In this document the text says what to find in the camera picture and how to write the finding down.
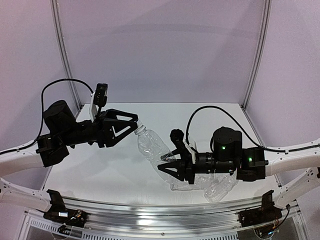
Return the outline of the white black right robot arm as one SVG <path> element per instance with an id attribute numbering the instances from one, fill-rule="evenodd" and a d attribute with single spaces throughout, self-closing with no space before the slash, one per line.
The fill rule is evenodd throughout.
<path id="1" fill-rule="evenodd" d="M 190 185 L 194 184 L 196 174 L 230 174 L 237 180 L 254 182 L 303 169 L 300 176 L 269 194 L 273 206 L 279 209 L 320 186 L 319 140 L 277 149 L 258 145 L 243 148 L 241 131 L 220 127 L 210 139 L 211 151 L 198 152 L 180 129 L 172 130 L 170 139 L 176 147 L 172 155 L 180 158 L 157 168 Z"/>

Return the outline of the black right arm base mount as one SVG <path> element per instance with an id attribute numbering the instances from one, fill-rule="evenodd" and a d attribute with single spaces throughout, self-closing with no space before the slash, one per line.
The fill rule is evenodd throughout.
<path id="1" fill-rule="evenodd" d="M 291 209 L 290 203 L 294 198 L 287 191 L 280 192 L 273 197 L 274 192 L 274 190 L 269 190 L 264 193 L 259 207 L 246 208 L 238 213 L 238 219 L 242 228 L 276 221 L 277 223 L 273 227 L 273 229 L 276 229 L 282 224 L 279 220 L 283 217 L 283 209 L 287 210 L 283 221 L 287 219 Z"/>

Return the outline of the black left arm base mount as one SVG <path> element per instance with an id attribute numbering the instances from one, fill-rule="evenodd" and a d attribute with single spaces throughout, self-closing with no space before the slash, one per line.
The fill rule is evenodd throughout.
<path id="1" fill-rule="evenodd" d="M 43 214 L 43 218 L 61 224 L 57 231 L 69 235 L 72 227 L 84 228 L 88 213 L 80 209 L 70 209 L 65 206 L 58 191 L 48 189 L 50 208 Z"/>

